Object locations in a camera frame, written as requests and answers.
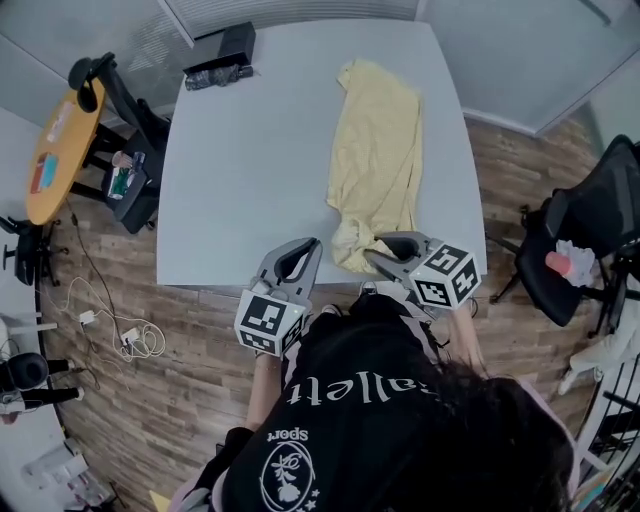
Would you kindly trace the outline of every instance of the wooden round table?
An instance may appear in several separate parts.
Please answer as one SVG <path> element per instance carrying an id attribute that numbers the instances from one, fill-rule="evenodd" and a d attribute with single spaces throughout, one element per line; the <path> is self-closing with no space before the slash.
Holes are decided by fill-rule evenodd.
<path id="1" fill-rule="evenodd" d="M 87 156 L 100 121 L 105 90 L 93 81 L 98 108 L 87 113 L 78 105 L 77 91 L 67 92 L 45 126 L 30 164 L 26 207 L 34 224 L 51 221 L 71 190 Z"/>

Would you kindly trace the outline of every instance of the white cable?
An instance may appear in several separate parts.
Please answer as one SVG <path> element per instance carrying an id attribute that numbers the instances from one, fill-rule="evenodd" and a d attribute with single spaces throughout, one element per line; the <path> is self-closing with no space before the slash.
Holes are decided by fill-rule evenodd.
<path id="1" fill-rule="evenodd" d="M 164 353 L 167 345 L 167 340 L 164 336 L 164 332 L 162 332 L 162 329 L 160 329 L 160 327 L 158 327 L 153 322 L 149 322 L 148 320 L 145 320 L 144 318 L 127 318 L 124 316 L 115 315 L 113 311 L 109 309 L 109 306 L 105 304 L 105 302 L 102 300 L 100 295 L 98 295 L 98 292 L 96 292 L 96 290 L 91 285 L 91 283 L 89 283 L 89 281 L 87 281 L 83 277 L 77 276 L 73 278 L 73 280 L 71 281 L 71 284 L 69 284 L 69 289 L 67 290 L 67 299 L 62 307 L 59 307 L 53 301 L 53 299 L 49 296 L 49 291 L 45 288 L 45 296 L 47 297 L 47 299 L 49 299 L 49 302 L 51 302 L 51 304 L 53 305 L 54 308 L 56 308 L 56 310 L 58 310 L 60 313 L 67 313 L 76 322 L 80 321 L 78 317 L 74 317 L 74 315 L 69 312 L 69 305 L 71 304 L 71 288 L 73 288 L 73 285 L 76 283 L 76 281 L 82 281 L 84 284 L 86 284 L 89 287 L 89 289 L 93 292 L 93 294 L 96 296 L 100 304 L 102 305 L 103 309 L 101 309 L 95 314 L 95 318 L 97 318 L 98 315 L 100 315 L 101 313 L 104 313 L 113 322 L 113 337 L 112 337 L 111 345 L 113 346 L 113 350 L 116 352 L 116 354 L 118 354 L 122 359 L 124 359 L 127 363 L 130 363 L 134 359 L 148 359 L 150 357 L 161 356 Z M 120 348 L 116 347 L 116 339 L 118 338 L 118 330 L 116 328 L 116 318 L 118 320 L 124 320 L 126 322 L 140 322 L 143 324 L 142 331 L 140 333 L 140 339 L 132 342 L 130 345 L 127 346 L 131 348 L 130 352 L 127 350 L 127 347 L 124 347 L 124 346 Z M 161 339 L 160 347 L 158 347 L 157 334 L 160 335 L 160 339 Z M 147 342 L 147 338 L 150 339 L 151 337 L 153 337 L 152 346 L 150 346 Z"/>

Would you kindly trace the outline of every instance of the white shoe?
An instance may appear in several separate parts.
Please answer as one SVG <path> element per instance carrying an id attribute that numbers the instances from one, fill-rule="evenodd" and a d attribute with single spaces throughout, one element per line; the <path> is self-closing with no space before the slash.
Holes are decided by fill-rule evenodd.
<path id="1" fill-rule="evenodd" d="M 573 383 L 580 375 L 578 372 L 573 371 L 571 369 L 567 370 L 566 373 L 562 376 L 562 380 L 560 381 L 560 385 L 558 386 L 558 394 L 564 395 L 569 391 L 569 388 L 573 386 Z"/>
<path id="2" fill-rule="evenodd" d="M 373 281 L 365 281 L 360 285 L 359 295 L 375 295 L 378 293 L 378 287 Z"/>
<path id="3" fill-rule="evenodd" d="M 322 313 L 329 313 L 331 315 L 342 316 L 342 311 L 335 304 L 327 304 L 322 308 Z"/>

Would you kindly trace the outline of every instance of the white table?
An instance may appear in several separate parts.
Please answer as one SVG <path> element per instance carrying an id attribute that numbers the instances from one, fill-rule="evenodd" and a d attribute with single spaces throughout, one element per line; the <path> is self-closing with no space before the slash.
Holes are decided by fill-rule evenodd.
<path id="1" fill-rule="evenodd" d="M 335 266 L 340 216 L 326 202 L 331 147 L 355 58 L 377 62 L 422 93 L 424 173 L 418 228 L 475 252 L 487 270 L 476 170 L 449 70 L 431 27 L 329 20 L 257 31 L 256 76 L 180 90 L 164 163 L 157 279 L 239 285 L 289 240 L 322 241 L 318 283 L 362 281 Z"/>

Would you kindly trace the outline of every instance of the baseboard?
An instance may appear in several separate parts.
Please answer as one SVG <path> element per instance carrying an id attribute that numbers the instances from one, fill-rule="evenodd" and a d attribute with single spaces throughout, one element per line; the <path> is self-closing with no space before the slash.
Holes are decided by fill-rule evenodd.
<path id="1" fill-rule="evenodd" d="M 175 109 L 176 104 L 169 103 L 160 107 L 154 107 L 151 110 L 153 110 L 153 113 L 157 116 L 171 117 L 173 116 L 173 111 Z M 115 114 L 111 110 L 105 109 L 102 117 L 100 118 L 100 124 L 106 126 L 107 128 L 117 128 L 118 126 L 123 126 L 127 123 L 125 123 L 117 114 Z"/>
<path id="2" fill-rule="evenodd" d="M 469 119 L 473 119 L 474 121 L 482 121 L 484 123 L 493 124 L 495 126 L 499 126 L 500 128 L 506 128 L 507 130 L 522 133 L 523 135 L 528 135 L 529 137 L 535 137 L 536 135 L 536 130 L 534 130 L 533 128 L 529 128 L 528 126 L 524 126 L 523 124 L 505 119 L 504 117 L 487 114 L 486 112 L 480 112 L 479 110 L 474 110 L 472 108 L 463 108 L 462 113 L 464 114 L 464 117 L 468 117 Z"/>

